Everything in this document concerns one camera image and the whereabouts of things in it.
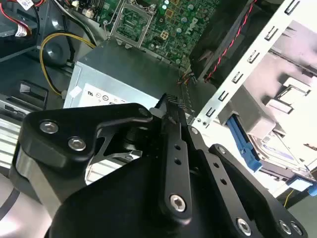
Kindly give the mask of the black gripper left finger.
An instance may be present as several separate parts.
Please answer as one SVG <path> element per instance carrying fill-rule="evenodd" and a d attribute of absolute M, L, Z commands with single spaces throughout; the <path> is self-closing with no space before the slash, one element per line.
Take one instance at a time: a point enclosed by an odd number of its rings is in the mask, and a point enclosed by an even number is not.
<path fill-rule="evenodd" d="M 108 150 L 112 157 L 117 157 L 133 145 L 142 155 L 126 165 L 141 159 L 159 160 L 159 209 L 167 215 L 167 100 L 162 96 L 150 110 L 128 103 L 28 114 L 22 122 L 10 181 L 19 191 L 37 197 L 53 219 L 71 195 L 94 183 L 86 184 L 85 173 L 98 154 Z"/>

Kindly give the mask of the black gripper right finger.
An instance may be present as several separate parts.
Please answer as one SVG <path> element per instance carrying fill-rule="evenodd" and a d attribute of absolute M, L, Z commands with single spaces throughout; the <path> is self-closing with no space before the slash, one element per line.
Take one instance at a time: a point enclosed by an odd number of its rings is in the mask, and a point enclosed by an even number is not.
<path fill-rule="evenodd" d="M 207 147 L 166 101 L 166 214 L 180 238 L 306 238 L 304 227 L 223 146 Z"/>

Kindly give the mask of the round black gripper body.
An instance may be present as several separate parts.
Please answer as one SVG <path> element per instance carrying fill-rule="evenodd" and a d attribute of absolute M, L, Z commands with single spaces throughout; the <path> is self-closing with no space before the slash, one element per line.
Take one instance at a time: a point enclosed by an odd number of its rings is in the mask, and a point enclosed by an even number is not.
<path fill-rule="evenodd" d="M 215 191 L 190 171 L 193 216 L 175 224 L 159 209 L 158 159 L 126 165 L 71 195 L 53 218 L 51 238 L 230 238 Z"/>

